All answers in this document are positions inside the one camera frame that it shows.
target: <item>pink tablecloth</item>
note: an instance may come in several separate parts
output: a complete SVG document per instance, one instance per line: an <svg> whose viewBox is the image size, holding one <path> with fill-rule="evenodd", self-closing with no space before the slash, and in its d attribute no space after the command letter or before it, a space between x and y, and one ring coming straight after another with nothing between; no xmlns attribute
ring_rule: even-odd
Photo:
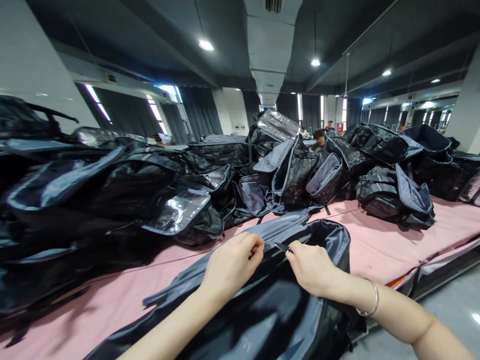
<svg viewBox="0 0 480 360"><path fill-rule="evenodd" d="M332 203L331 215L322 210L310 221L329 219L346 226L351 235L350 271L386 284L480 234L480 208L438 198L433 201L437 223L422 232L401 232L394 224L367 216L356 201ZM270 213L263 222L274 218ZM228 230L226 239L257 221ZM144 298L164 289L218 244L196 250L172 245L149 266L90 281L85 295L37 321L21 343L3 349L8 337L0 338L0 359L83 359L111 333L143 315Z"/></svg>

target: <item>worker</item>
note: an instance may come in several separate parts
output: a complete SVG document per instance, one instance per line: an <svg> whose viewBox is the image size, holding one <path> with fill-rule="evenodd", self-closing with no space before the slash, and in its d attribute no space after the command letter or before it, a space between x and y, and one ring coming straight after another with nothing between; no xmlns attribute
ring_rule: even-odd
<svg viewBox="0 0 480 360"><path fill-rule="evenodd" d="M327 250L294 241L286 258L298 284L313 296L367 313L420 359L474 359L434 315L405 295L337 268ZM200 287L169 316L131 346L121 360L172 360L234 297L264 257L264 241L242 232L211 255Z"/></svg>
<svg viewBox="0 0 480 360"><path fill-rule="evenodd" d="M328 126L325 128L325 130L333 129L332 123L333 123L332 120L328 120Z"/></svg>
<svg viewBox="0 0 480 360"><path fill-rule="evenodd" d="M310 134L307 132L307 130L305 130L305 126L302 126L301 127L301 131L300 131L300 135L302 138L306 138L308 137Z"/></svg>
<svg viewBox="0 0 480 360"><path fill-rule="evenodd" d="M322 148L325 146L325 134L322 129L317 129L313 132L313 138L316 140L316 143L310 148L310 150L315 151L317 148Z"/></svg>

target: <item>bracelet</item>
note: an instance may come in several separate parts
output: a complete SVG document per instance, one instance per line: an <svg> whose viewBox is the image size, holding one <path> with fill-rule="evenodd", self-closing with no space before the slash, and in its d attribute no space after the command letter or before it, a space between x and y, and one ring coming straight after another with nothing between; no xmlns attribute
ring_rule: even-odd
<svg viewBox="0 0 480 360"><path fill-rule="evenodd" d="M360 311L358 309L356 309L356 311L358 312L358 315L369 318L369 317L373 316L377 312L377 309L379 308L379 300L380 300L379 299L379 289L377 288L377 285L375 285L375 283L372 280L370 280L370 279L365 279L365 280L368 280L373 285L373 288L375 289L375 307L370 312Z"/></svg>

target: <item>hand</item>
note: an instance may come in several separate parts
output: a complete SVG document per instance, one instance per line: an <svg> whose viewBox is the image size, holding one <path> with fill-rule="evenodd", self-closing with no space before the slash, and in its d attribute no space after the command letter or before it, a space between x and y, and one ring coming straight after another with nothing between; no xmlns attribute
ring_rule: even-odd
<svg viewBox="0 0 480 360"><path fill-rule="evenodd" d="M230 239L211 255L199 290L226 304L262 262L264 245L260 236L248 232Z"/></svg>
<svg viewBox="0 0 480 360"><path fill-rule="evenodd" d="M312 295L333 299L334 291L346 273L335 267L327 250L299 241L292 242L290 248L293 253L287 252L285 256L298 284Z"/></svg>

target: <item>ventilation duct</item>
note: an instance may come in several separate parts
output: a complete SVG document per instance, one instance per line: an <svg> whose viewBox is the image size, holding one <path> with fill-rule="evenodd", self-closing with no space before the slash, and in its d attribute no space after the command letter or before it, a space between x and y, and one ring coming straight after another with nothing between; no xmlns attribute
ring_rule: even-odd
<svg viewBox="0 0 480 360"><path fill-rule="evenodd" d="M302 0L244 0L250 69L263 107L277 101Z"/></svg>

